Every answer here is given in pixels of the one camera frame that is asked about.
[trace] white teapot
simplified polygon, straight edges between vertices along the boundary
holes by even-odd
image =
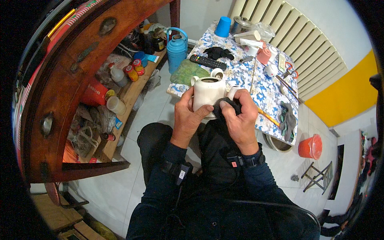
[[[218,99],[225,97],[227,90],[225,80],[216,77],[199,78],[193,76],[191,78],[191,85],[195,86],[193,111],[206,104],[214,105]],[[238,86],[231,88],[228,94],[231,100],[237,89],[239,89]],[[204,119],[213,120],[216,117],[213,113],[210,113]]]

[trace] blue floral tablecloth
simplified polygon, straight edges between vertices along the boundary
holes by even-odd
[[[256,59],[252,61],[245,62],[244,64],[238,64],[238,61],[247,56],[244,52],[244,48],[235,42],[233,36],[229,35],[227,38],[221,38],[214,34],[218,21],[214,21],[207,31],[203,34],[203,37],[196,43],[196,46],[192,49],[191,53],[187,58],[190,58],[193,54],[202,55],[207,57],[206,53],[203,53],[205,49],[219,46],[224,49],[228,49],[232,52],[232,55],[235,57],[233,61],[228,58],[220,58],[218,61],[224,62],[227,65],[227,69],[224,71],[223,79],[227,83],[227,91],[232,86],[240,86],[247,89],[251,93],[251,97],[256,105],[270,115],[272,118],[281,122],[278,116],[281,114],[282,106],[281,102],[290,103],[287,99],[287,96],[283,95],[280,92],[280,81],[277,78],[269,80],[263,74],[264,66]],[[269,64],[278,65],[278,54],[274,62],[268,62]],[[286,57],[286,60],[293,63],[292,59],[283,53]],[[201,66],[208,72],[211,72],[212,69]],[[297,92],[297,81],[291,76],[288,76],[284,79],[295,91]],[[188,85],[175,84],[171,83],[168,87],[167,93],[181,97],[181,95],[188,90]],[[293,107],[293,114],[298,119],[298,101],[295,97],[288,93],[289,99],[295,105]],[[294,145],[296,142],[298,124],[296,122],[296,127],[294,128],[295,137],[292,142],[288,144]],[[284,136],[281,135],[281,130],[268,120],[263,115],[259,114],[255,122],[255,128],[259,129],[263,133],[269,134],[277,139],[284,141]]]

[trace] green woven mat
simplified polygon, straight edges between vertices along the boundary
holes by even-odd
[[[210,74],[198,64],[191,62],[189,59],[184,59],[177,70],[170,77],[170,81],[173,83],[191,86],[191,78],[193,76],[204,78],[209,77]]]

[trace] fingernail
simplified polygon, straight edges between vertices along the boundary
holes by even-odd
[[[225,107],[226,104],[227,104],[226,101],[220,101],[219,106],[220,106],[221,108],[223,108],[223,107]]]

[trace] white tile floor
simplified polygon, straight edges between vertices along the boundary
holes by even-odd
[[[78,194],[89,201],[89,204],[84,205],[88,212],[122,237],[126,236],[131,214],[145,191],[141,156],[136,143],[140,130],[151,122],[161,122],[171,127],[174,125],[174,106],[178,99],[166,93],[170,84],[167,62],[161,69],[160,76],[161,85],[146,94],[144,103],[136,113],[121,151],[121,155],[131,163],[130,167],[122,171],[70,183],[73,189],[70,192],[75,197]],[[256,131],[257,139],[263,144],[266,162],[278,186],[295,204],[318,215],[325,206],[331,187],[324,195],[317,186],[313,186],[304,193],[303,189],[308,184],[308,180],[305,178],[300,179],[299,182],[290,180],[292,174],[301,177],[311,163],[311,159],[304,159],[298,155],[298,144],[308,136],[318,133],[323,141],[323,152],[320,159],[315,161],[314,166],[322,170],[330,161],[333,161],[335,171],[337,141],[336,137],[329,132],[328,127],[305,105],[299,107],[298,124],[297,144],[288,153],[282,154],[269,148],[264,142],[262,133],[258,131]],[[201,166],[200,153],[196,151],[197,149],[197,139],[193,139],[188,147],[186,160],[192,163],[195,170]]]

